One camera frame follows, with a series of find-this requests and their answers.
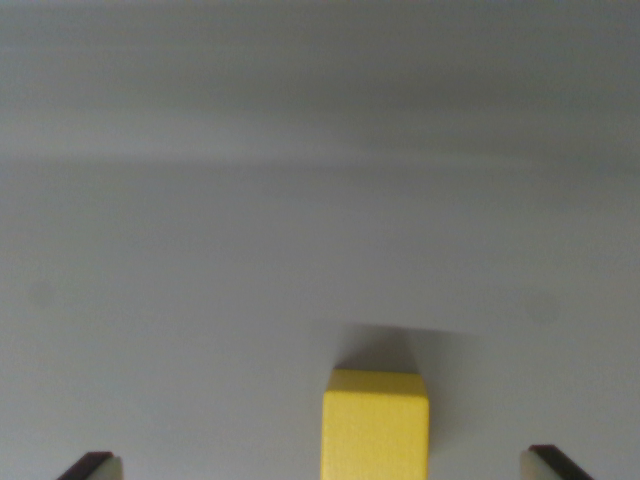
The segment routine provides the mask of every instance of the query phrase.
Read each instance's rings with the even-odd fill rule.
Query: white surface
[[[367,349],[432,480],[639,470],[637,7],[0,13],[0,477],[317,479]]]
[[[131,479],[315,479],[329,371],[384,336],[341,322],[476,335],[409,336],[432,479],[517,478],[544,442],[595,478],[640,466],[635,177],[1,178],[3,478],[112,449]]]

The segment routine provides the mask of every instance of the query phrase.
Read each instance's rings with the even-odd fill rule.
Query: yellow cube
[[[324,394],[322,480],[424,480],[428,446],[420,375],[333,371]]]

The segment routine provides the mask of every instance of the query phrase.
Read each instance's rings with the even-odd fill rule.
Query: yellow block
[[[428,446],[420,375],[333,371],[324,394],[322,480],[424,480]]]

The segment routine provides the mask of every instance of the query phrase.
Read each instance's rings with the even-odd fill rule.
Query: wooden block
[[[419,375],[334,370],[324,394],[322,480],[424,480],[428,432]]]

